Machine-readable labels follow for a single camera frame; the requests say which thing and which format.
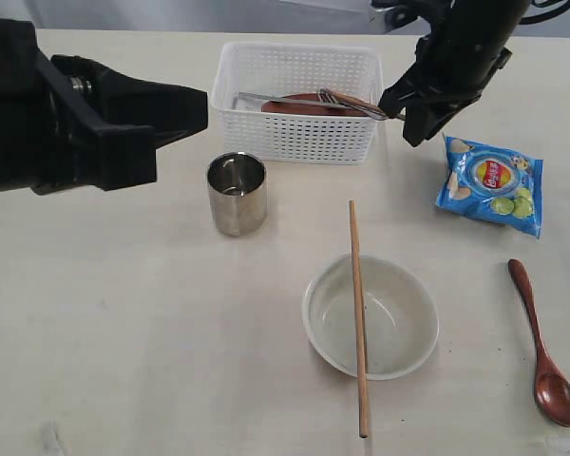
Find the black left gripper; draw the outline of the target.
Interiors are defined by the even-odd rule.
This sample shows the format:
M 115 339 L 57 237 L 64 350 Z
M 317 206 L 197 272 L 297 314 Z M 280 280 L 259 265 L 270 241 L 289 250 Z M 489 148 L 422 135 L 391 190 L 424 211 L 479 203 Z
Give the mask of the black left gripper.
M 32 23 L 0 19 L 0 192 L 152 183 L 157 151 L 208 126 L 208 95 L 47 57 Z

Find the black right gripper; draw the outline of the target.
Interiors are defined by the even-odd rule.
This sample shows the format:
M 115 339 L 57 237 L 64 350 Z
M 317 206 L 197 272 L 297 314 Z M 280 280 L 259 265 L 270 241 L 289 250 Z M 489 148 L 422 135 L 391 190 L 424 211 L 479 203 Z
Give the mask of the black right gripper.
M 479 101 L 511 55 L 499 43 L 468 47 L 435 32 L 425 35 L 416 44 L 415 62 L 384 90 L 378 106 L 391 119 L 405 115 L 403 137 L 415 147 Z

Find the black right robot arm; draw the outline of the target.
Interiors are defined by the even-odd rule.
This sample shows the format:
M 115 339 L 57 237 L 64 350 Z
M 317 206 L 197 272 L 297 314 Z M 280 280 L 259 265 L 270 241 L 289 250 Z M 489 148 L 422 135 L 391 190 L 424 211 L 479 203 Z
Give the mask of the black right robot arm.
M 394 118 L 405 114 L 403 137 L 412 146 L 433 138 L 482 96 L 511 56 L 505 47 L 528 1 L 373 1 L 375 8 L 408 10 L 425 19 L 415 62 L 385 89 L 379 107 Z

